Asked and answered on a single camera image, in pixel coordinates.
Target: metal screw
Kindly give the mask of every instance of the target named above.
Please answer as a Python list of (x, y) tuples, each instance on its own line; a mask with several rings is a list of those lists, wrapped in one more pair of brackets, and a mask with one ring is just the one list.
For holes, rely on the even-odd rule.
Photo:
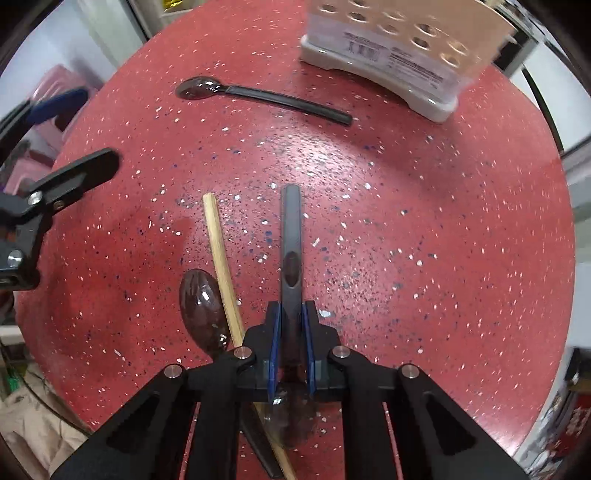
[(345, 345), (337, 345), (333, 348), (333, 355), (336, 358), (347, 358), (351, 354), (351, 350)]
[(240, 360), (245, 360), (252, 355), (252, 350), (247, 346), (239, 346), (234, 350), (234, 356)]
[(41, 192), (33, 192), (29, 195), (29, 198), (27, 199), (27, 203), (29, 205), (36, 205), (37, 203), (39, 203), (41, 201), (42, 198), (43, 198), (43, 194)]
[(417, 378), (421, 373), (421, 371), (418, 369), (418, 367), (413, 364), (403, 365), (401, 370), (402, 370), (402, 374), (406, 378)]
[(168, 378), (180, 377), (182, 373), (183, 367), (181, 367), (179, 364), (172, 364), (164, 369), (164, 375), (166, 375)]
[(58, 200), (53, 204), (53, 210), (55, 212), (59, 212), (65, 206), (66, 206), (66, 202), (64, 202), (63, 200)]
[(17, 268), (22, 262), (22, 252), (20, 250), (13, 250), (8, 254), (8, 266), (10, 268)]

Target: wooden stick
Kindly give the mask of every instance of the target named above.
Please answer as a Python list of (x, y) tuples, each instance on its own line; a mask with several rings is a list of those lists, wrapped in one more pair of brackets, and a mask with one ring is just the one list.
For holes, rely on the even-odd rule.
[[(228, 326), (230, 327), (230, 335), (232, 336), (232, 343), (234, 348), (241, 346), (244, 340), (244, 325), (240, 317), (238, 304), (236, 303), (236, 294), (232, 285), (232, 276), (230, 275), (230, 268), (228, 267), (228, 258), (226, 257), (226, 249), (223, 244), (222, 226), (220, 224), (220, 217), (217, 211), (217, 201), (213, 193), (206, 193), (203, 195), (203, 207), (205, 209), (205, 221), (207, 223), (207, 233), (209, 234), (209, 245), (212, 249), (213, 266), (216, 270), (217, 283), (220, 287), (222, 295), (223, 309), (226, 312)], [(255, 403), (256, 410), (264, 423), (264, 411), (260, 403)], [(296, 473), (291, 466), (291, 462), (287, 453), (275, 440), (273, 440), (267, 433), (269, 443), (273, 448), (275, 457), (279, 462), (279, 466), (283, 471), (285, 480), (297, 480)]]
[(240, 311), (236, 302), (236, 294), (232, 286), (232, 276), (226, 258), (226, 249), (223, 245), (222, 226), (217, 212), (217, 200), (213, 193), (203, 195), (203, 207), (205, 209), (205, 221), (209, 234), (209, 245), (212, 248), (213, 266), (216, 269), (217, 283), (222, 294), (223, 309), (226, 312), (232, 343), (234, 348), (242, 345), (244, 340), (244, 327), (240, 318)]

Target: plastic spoon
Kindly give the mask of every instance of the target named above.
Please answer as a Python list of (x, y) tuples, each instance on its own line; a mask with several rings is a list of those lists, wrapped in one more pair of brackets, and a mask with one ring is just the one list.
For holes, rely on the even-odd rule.
[(267, 430), (284, 447), (304, 442), (314, 429), (316, 404), (302, 380), (301, 191), (281, 191), (281, 367), (274, 398), (265, 404)]
[[(181, 280), (179, 301), (183, 323), (189, 335), (199, 348), (215, 360), (226, 351), (230, 338), (217, 280), (205, 270), (188, 270)], [(242, 403), (239, 418), (241, 430), (267, 474), (272, 479), (283, 478), (254, 405)]]
[(177, 97), (183, 100), (202, 100), (213, 95), (230, 95), (247, 100), (271, 103), (299, 112), (320, 116), (341, 125), (349, 127), (353, 117), (348, 113), (335, 110), (319, 103), (309, 102), (301, 98), (283, 95), (282, 93), (269, 92), (239, 85), (223, 85), (214, 77), (193, 77), (183, 81), (175, 90)]

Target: red countertop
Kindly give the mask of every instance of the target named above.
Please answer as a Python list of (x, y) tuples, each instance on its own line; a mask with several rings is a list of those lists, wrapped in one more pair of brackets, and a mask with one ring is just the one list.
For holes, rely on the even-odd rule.
[[(58, 392), (97, 428), (170, 362), (206, 355), (184, 330), (184, 271), (213, 272), (201, 197), (219, 199), (243, 321), (279, 294), (280, 187), (304, 196), (304, 295), (343, 343), (427, 371), (509, 453), (548, 394), (569, 325), (569, 194), (540, 112), (490, 67), (443, 125), (393, 94), (298, 59), (306, 8), (215, 1), (157, 35), (86, 108), (58, 165), (122, 154), (108, 184), (55, 217), (18, 321)], [(175, 85), (213, 74), (350, 112), (350, 128)], [(290, 455), (342, 478), (338, 408)], [(262, 470), (244, 449), (240, 478)]]

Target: cloth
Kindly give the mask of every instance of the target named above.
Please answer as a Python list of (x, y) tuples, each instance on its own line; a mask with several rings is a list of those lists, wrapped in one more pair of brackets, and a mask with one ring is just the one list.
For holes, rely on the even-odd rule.
[[(36, 365), (25, 381), (51, 408), (74, 424), (80, 420), (45, 382)], [(0, 434), (33, 480), (51, 474), (86, 440), (86, 437), (41, 405), (26, 387), (0, 403)]]

